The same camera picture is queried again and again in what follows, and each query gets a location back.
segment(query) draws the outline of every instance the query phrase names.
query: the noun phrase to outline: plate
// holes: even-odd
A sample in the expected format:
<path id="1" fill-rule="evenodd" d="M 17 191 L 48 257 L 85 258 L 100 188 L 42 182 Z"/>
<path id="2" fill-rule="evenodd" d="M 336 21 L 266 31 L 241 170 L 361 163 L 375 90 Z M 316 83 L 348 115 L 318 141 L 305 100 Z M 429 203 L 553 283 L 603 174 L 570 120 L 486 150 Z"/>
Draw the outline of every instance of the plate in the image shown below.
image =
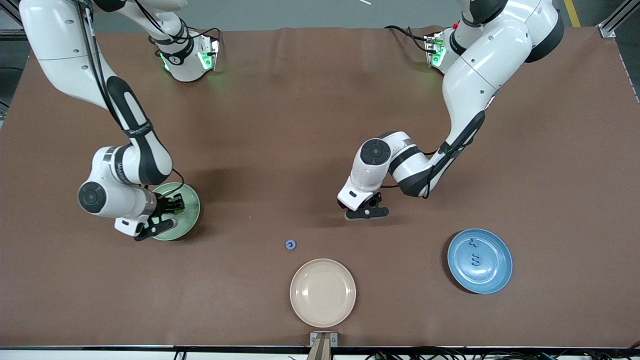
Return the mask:
<path id="1" fill-rule="evenodd" d="M 166 183 L 154 189 L 155 193 L 164 195 L 180 186 L 180 183 Z M 154 236 L 154 239 L 161 241 L 172 241 L 186 235 L 198 221 L 200 216 L 200 198 L 196 191 L 187 184 L 182 185 L 180 190 L 172 193 L 170 196 L 181 194 L 184 201 L 184 211 L 178 214 L 164 214 L 163 220 L 175 218 L 178 225 L 173 229 L 167 230 Z"/>
<path id="2" fill-rule="evenodd" d="M 500 291 L 513 272 L 507 245 L 483 229 L 468 229 L 456 235 L 449 244 L 447 262 L 460 285 L 478 294 Z"/>
<path id="3" fill-rule="evenodd" d="M 339 262 L 316 259 L 296 272 L 289 298 L 300 320 L 314 327 L 331 327 L 351 313 L 356 302 L 356 283 Z"/>

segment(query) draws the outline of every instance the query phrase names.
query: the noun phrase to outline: small blue ring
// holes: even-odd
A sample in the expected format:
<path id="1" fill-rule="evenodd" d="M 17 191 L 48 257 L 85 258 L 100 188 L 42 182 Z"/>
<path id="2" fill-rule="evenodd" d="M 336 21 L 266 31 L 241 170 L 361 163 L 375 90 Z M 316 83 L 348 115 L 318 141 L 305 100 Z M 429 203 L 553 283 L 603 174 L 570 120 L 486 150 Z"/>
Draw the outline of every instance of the small blue ring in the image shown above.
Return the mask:
<path id="1" fill-rule="evenodd" d="M 296 248 L 296 241 L 293 239 L 287 240 L 287 242 L 284 243 L 284 246 L 287 250 L 293 250 Z"/>

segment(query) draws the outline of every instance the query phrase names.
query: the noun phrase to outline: gray floor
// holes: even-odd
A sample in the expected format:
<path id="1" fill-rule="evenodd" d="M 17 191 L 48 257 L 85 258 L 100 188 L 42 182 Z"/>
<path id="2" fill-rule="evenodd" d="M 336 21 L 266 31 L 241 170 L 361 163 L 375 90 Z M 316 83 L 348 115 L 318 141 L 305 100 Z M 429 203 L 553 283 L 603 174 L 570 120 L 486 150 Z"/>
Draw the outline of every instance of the gray floor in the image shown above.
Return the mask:
<path id="1" fill-rule="evenodd" d="M 554 0 L 564 23 L 570 20 L 563 0 Z M 223 31 L 272 30 L 279 28 L 382 28 L 386 25 L 414 28 L 450 26 L 460 17 L 455 0 L 190 0 L 179 11 L 189 25 L 197 28 L 216 26 Z M 574 0 L 583 26 L 594 26 L 604 20 L 621 0 Z M 0 29 L 16 28 L 6 14 L 0 12 Z M 97 31 L 142 31 L 129 19 L 117 13 L 98 14 Z M 617 41 L 631 78 L 640 86 L 640 12 L 624 23 Z M 25 42 L 0 41 L 0 67 L 23 68 L 29 53 Z M 11 103 L 20 72 L 0 69 L 0 101 Z"/>
<path id="2" fill-rule="evenodd" d="M 178 12 L 190 26 L 225 31 L 280 28 L 383 28 L 390 24 L 450 26 L 460 17 L 454 0 L 189 0 Z M 99 31 L 140 31 L 118 14 L 96 16 Z"/>
<path id="3" fill-rule="evenodd" d="M 582 26 L 596 26 L 606 19 L 622 0 L 573 0 Z M 616 41 L 627 71 L 640 91 L 640 11 L 633 13 L 618 29 Z"/>

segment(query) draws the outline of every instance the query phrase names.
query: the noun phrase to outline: yellow floor line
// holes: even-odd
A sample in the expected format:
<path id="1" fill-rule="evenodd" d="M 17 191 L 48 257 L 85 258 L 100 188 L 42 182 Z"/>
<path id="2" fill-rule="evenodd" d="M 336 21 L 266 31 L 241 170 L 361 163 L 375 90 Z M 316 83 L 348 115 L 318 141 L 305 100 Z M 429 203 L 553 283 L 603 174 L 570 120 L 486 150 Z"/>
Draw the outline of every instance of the yellow floor line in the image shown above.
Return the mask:
<path id="1" fill-rule="evenodd" d="M 569 13 L 569 19 L 571 19 L 571 26 L 574 28 L 580 27 L 580 19 L 578 19 L 578 13 L 575 12 L 575 6 L 572 0 L 564 0 L 566 6 L 566 12 Z"/>

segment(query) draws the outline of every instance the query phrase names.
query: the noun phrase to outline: beige plate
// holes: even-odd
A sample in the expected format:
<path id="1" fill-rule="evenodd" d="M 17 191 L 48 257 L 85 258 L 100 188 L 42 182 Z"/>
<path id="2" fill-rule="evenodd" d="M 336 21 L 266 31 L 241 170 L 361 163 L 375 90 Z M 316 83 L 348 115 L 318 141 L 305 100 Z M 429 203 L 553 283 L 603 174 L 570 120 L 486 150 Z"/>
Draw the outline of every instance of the beige plate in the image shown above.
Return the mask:
<path id="1" fill-rule="evenodd" d="M 339 262 L 316 259 L 302 265 L 293 276 L 289 298 L 302 321 L 314 327 L 331 327 L 353 309 L 356 283 Z"/>

